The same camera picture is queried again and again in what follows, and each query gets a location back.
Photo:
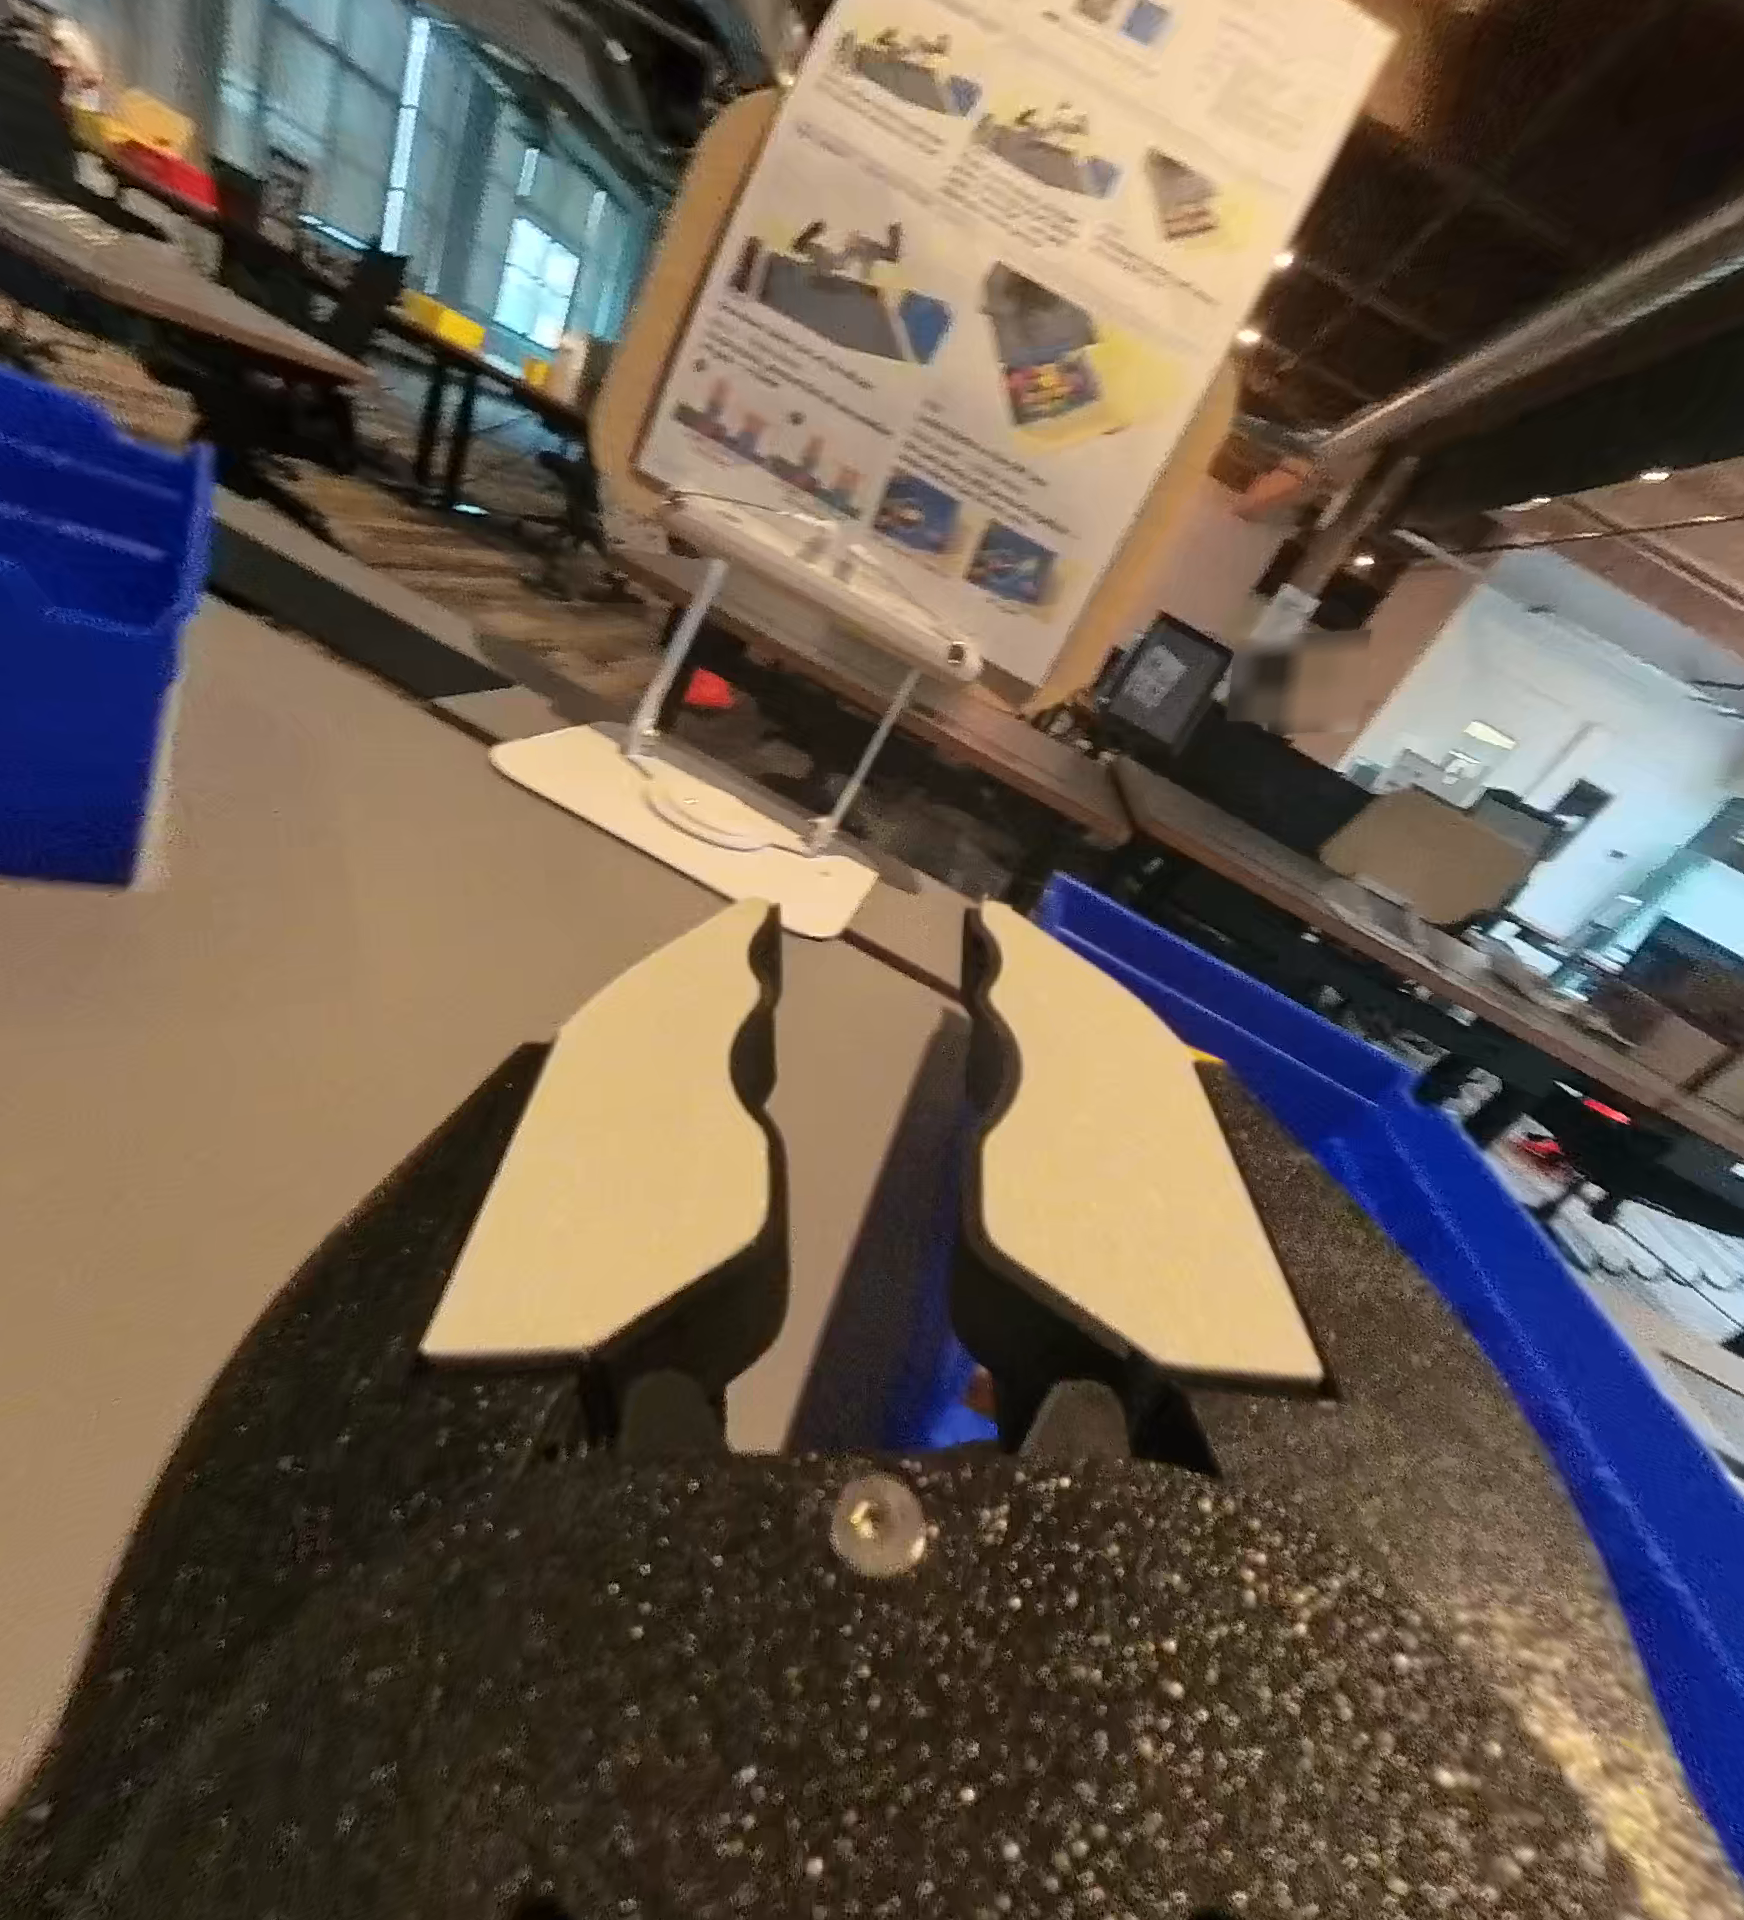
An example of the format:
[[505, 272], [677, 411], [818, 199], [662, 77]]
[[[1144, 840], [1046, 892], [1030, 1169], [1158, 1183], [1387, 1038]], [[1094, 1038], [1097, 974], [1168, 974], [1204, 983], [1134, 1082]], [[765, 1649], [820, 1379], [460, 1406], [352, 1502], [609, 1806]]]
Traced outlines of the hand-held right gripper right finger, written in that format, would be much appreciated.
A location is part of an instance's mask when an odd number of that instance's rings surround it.
[[1194, 1400], [1324, 1401], [1324, 1354], [1214, 1088], [1222, 1063], [1000, 902], [968, 908], [972, 1131], [956, 1337], [1000, 1439], [1081, 1404], [1116, 1449], [1194, 1462]]

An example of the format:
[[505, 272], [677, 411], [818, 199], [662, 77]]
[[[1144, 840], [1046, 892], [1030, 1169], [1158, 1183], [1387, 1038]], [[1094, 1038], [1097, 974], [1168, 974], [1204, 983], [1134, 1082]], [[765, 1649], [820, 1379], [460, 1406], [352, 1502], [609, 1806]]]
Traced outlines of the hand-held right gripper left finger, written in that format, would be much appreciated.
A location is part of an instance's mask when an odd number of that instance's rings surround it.
[[548, 1042], [419, 1342], [432, 1372], [565, 1373], [619, 1448], [726, 1448], [790, 1298], [779, 909], [740, 900]]

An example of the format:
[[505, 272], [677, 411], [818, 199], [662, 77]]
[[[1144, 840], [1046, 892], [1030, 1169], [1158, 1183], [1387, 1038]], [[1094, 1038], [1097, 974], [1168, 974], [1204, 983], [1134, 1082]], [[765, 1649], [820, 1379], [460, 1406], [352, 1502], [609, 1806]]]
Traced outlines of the blue plastic bin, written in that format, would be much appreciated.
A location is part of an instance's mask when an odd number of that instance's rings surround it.
[[0, 366], [0, 879], [145, 876], [213, 490], [210, 450]]
[[956, 1844], [981, 1905], [1709, 1912], [1744, 1494], [1451, 1120], [1135, 994], [1222, 1063], [1324, 1401], [1198, 1393], [1183, 1462], [1053, 1400], [959, 1476], [981, 1540], [931, 1644], [977, 1699], [931, 1702], [1000, 1818]]

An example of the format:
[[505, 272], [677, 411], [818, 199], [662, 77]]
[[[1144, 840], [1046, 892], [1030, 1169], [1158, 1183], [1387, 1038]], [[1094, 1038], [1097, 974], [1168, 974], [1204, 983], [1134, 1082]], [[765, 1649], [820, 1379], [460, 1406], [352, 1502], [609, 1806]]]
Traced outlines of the brown long table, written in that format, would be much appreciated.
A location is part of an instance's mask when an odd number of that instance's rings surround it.
[[1667, 1149], [1667, 1164], [1744, 1208], [1744, 1124], [1644, 1068], [1620, 1042], [1518, 987], [1492, 955], [1413, 921], [1315, 859], [1232, 818], [1220, 806], [1123, 757], [1110, 777], [1132, 818], [1118, 888], [1148, 917], [1163, 876], [1194, 888], [1218, 913], [1224, 939], [1288, 992], [1300, 976], [1344, 976], [1347, 997], [1392, 1010], [1427, 1031], [1441, 1060], [1419, 1098], [1451, 1098], [1485, 1070], [1500, 1082], [1468, 1120], [1479, 1143], [1498, 1139], [1537, 1098], [1572, 1086], [1626, 1115], [1632, 1131]]
[[[724, 673], [734, 653], [787, 670], [869, 716], [885, 713], [910, 669], [909, 658], [738, 561], [728, 566], [683, 658], [691, 669]], [[1132, 840], [1107, 764], [1057, 742], [981, 684], [920, 676], [894, 726], [1050, 813], [1064, 840], [1101, 852]]]
[[356, 391], [368, 368], [204, 274], [166, 239], [117, 227], [0, 168], [0, 296], [125, 346], [193, 346], [213, 369]]

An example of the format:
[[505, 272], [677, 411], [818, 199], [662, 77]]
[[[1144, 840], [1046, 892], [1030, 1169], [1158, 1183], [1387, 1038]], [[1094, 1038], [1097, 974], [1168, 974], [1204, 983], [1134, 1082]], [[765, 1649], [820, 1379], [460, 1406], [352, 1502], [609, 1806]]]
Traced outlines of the cardboard box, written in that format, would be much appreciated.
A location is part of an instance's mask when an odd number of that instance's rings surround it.
[[1552, 840], [1552, 820], [1518, 804], [1481, 799], [1458, 806], [1407, 786], [1369, 799], [1316, 857], [1341, 879], [1452, 930], [1506, 908]]

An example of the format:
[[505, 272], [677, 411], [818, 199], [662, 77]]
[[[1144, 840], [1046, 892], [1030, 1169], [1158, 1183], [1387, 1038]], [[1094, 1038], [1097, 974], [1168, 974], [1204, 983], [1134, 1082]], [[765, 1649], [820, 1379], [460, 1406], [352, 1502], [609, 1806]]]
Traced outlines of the black device with label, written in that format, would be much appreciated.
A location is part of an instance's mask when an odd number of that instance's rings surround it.
[[1182, 754], [1220, 696], [1235, 653], [1172, 613], [1107, 664], [1096, 693], [1099, 741], [1116, 754]]

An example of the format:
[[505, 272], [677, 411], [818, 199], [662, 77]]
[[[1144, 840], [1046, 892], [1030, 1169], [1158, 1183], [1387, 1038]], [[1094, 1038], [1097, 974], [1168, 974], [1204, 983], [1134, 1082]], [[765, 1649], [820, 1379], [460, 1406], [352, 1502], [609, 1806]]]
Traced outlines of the black office chair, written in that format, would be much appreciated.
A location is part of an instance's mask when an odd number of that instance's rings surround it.
[[611, 354], [607, 338], [571, 331], [536, 379], [526, 383], [531, 413], [548, 434], [548, 444], [534, 452], [534, 461], [551, 475], [561, 499], [551, 515], [557, 555], [562, 561], [588, 555], [596, 569], [586, 597], [602, 602], [632, 599], [607, 540], [593, 440], [594, 406]]

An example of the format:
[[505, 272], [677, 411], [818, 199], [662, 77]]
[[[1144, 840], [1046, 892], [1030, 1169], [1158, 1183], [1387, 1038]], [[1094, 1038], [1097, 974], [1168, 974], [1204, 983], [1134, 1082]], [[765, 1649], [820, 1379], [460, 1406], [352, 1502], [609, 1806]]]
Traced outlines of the whiteboard on stand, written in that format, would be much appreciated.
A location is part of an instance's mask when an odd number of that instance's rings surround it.
[[[677, 357], [699, 291], [743, 186], [781, 112], [784, 90], [765, 86], [722, 105], [695, 145], [646, 258], [609, 371], [590, 409], [590, 444], [611, 524], [655, 519], [662, 493], [640, 468], [644, 431]], [[981, 675], [985, 694], [1029, 716], [1084, 691], [1116, 644], [1168, 611], [1210, 463], [1227, 437], [1241, 379], [1224, 362], [1192, 423], [1152, 482], [1122, 545], [1078, 614], [1046, 676], [1035, 684], [1004, 669]]]

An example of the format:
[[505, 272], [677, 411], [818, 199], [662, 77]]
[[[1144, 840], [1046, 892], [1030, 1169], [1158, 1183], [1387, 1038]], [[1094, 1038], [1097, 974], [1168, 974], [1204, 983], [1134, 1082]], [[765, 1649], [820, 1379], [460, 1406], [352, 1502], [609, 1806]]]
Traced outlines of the printed instruction poster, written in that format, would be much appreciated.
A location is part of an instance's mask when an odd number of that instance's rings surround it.
[[1392, 55], [1342, 2], [829, 4], [644, 478], [1041, 684]]

